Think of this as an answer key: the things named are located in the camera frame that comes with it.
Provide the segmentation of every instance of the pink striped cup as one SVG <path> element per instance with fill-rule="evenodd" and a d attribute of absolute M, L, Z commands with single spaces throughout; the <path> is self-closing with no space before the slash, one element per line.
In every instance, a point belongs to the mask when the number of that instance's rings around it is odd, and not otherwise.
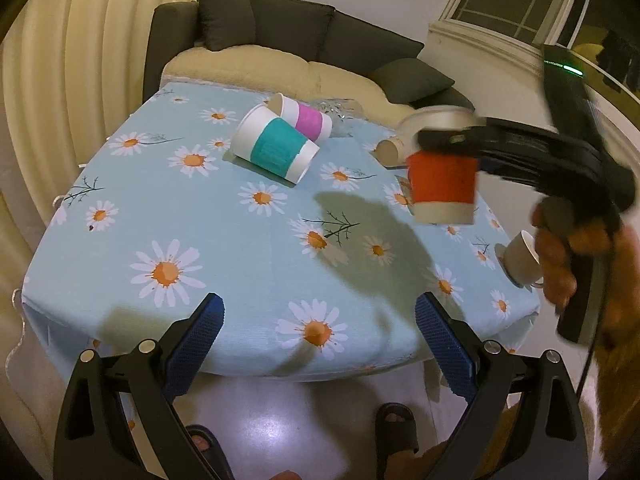
<path fill-rule="evenodd" d="M 275 94 L 269 99 L 267 108 L 316 144 L 331 134 L 331 117 L 282 94 Z"/>

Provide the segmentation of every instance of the green led indicator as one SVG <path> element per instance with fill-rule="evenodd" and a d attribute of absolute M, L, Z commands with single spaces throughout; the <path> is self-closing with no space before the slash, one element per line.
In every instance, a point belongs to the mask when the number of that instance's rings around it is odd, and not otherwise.
<path fill-rule="evenodd" d="M 546 59 L 545 59 L 545 63 L 548 63 L 549 65 L 559 66 L 560 68 L 564 68 L 568 72 L 571 72 L 572 74 L 575 74 L 575 75 L 579 75 L 580 77 L 584 76 L 583 72 L 581 72 L 580 70 L 578 70 L 577 68 L 574 68 L 572 66 L 563 65 L 561 63 L 556 63 L 556 62 L 553 62 L 553 61 L 548 61 Z"/>

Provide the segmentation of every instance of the teal band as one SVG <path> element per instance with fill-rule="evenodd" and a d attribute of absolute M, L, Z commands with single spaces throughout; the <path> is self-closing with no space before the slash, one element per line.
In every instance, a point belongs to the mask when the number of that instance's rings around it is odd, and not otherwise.
<path fill-rule="evenodd" d="M 267 124 L 256 140 L 250 160 L 284 178 L 305 143 L 303 134 L 278 117 Z"/>

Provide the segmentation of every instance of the floral tablecloth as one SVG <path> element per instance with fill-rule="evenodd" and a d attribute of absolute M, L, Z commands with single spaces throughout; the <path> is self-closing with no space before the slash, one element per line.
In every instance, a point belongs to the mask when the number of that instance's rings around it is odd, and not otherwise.
<path fill-rule="evenodd" d="M 129 351 L 208 292 L 226 309 L 203 366 L 217 374 L 324 380 L 427 359 L 414 321 L 426 289 L 480 338 L 520 345 L 538 297 L 502 271 L 508 237 L 480 196 L 473 226 L 417 224 L 404 172 L 369 153 L 391 132 L 363 120 L 293 186 L 228 150 L 265 99 L 169 83 L 84 169 L 23 290 L 63 375 L 91 341 Z"/>

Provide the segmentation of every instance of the black slipper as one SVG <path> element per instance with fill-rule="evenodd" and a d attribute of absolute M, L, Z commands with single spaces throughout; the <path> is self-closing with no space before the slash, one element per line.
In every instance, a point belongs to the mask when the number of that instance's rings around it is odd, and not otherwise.
<path fill-rule="evenodd" d="M 387 422 L 385 419 L 390 413 L 401 416 L 404 422 Z M 385 479 L 386 459 L 407 449 L 418 452 L 414 414 L 398 402 L 383 404 L 376 413 L 376 480 Z"/>
<path fill-rule="evenodd" d="M 200 436 L 209 444 L 209 449 L 201 451 L 204 460 L 206 460 L 213 471 L 218 473 L 221 480 L 235 480 L 234 474 L 231 472 L 229 462 L 226 461 L 225 453 L 222 451 L 220 443 L 216 437 L 204 426 L 199 424 L 191 424 L 185 427 L 190 436 Z"/>

